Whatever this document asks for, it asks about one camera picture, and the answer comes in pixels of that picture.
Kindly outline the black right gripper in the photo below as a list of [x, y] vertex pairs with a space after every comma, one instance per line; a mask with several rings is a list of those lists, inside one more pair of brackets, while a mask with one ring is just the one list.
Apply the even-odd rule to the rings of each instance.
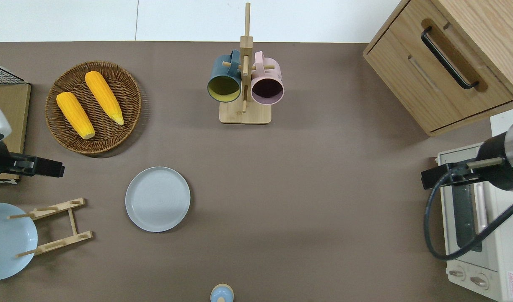
[[423, 189], [433, 189], [444, 174], [448, 172], [451, 172], [451, 174], [442, 180], [441, 187], [465, 184], [468, 181], [465, 175], [470, 173], [470, 169], [466, 163], [444, 163], [425, 170], [421, 172]]

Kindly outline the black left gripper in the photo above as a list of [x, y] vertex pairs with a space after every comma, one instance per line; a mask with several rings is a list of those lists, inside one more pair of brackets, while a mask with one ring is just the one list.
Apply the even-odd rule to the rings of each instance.
[[9, 153], [9, 164], [5, 167], [5, 173], [23, 176], [63, 177], [64, 172], [62, 162], [18, 153]]

